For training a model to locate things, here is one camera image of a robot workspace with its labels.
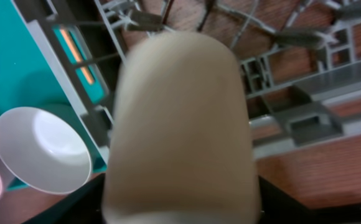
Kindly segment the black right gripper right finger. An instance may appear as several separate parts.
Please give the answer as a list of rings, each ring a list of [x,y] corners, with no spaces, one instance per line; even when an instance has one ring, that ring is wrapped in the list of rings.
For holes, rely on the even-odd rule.
[[[259,178],[259,185],[259,224],[361,223],[361,203],[310,209],[262,177]]]

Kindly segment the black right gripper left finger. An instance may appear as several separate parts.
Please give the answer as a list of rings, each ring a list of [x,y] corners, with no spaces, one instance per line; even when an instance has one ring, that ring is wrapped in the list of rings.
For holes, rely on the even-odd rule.
[[[99,174],[24,224],[103,224],[101,199],[105,174]]]

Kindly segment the cream paper cup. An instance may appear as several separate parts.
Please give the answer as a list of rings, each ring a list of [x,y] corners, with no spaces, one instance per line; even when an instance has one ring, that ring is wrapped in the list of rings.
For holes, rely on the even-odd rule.
[[[120,71],[102,198],[107,223],[257,223],[240,66],[196,32],[155,35]]]

